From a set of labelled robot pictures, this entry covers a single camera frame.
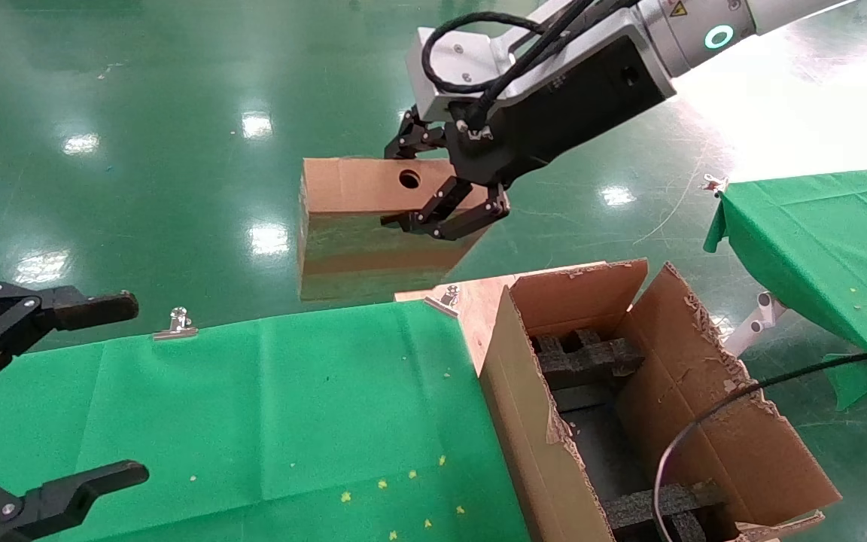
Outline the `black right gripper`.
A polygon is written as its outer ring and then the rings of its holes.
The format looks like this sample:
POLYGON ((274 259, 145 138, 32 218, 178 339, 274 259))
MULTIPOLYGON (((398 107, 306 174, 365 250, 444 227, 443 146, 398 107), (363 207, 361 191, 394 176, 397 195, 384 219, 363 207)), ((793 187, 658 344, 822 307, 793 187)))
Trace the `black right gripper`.
POLYGON ((496 102, 486 121, 489 138, 475 141, 457 127, 445 129, 444 121, 422 120, 416 105, 403 112, 385 159, 448 150, 455 176, 422 209, 383 216, 382 227, 445 241, 471 236, 509 215, 505 188, 517 178, 672 96, 646 34, 575 35, 554 44, 561 49, 550 59, 573 65, 518 102, 496 102), (461 211, 474 185, 486 187, 485 200, 461 211))

